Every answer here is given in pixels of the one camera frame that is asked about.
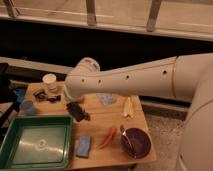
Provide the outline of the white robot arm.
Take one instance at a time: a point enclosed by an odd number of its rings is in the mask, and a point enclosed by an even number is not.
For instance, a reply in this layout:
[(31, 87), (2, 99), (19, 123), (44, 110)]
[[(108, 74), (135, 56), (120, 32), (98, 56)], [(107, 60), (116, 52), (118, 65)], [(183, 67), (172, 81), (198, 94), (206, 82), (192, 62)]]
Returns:
[(82, 59), (66, 76), (64, 94), (142, 95), (189, 102), (175, 171), (213, 171), (213, 53), (166, 58), (102, 71)]

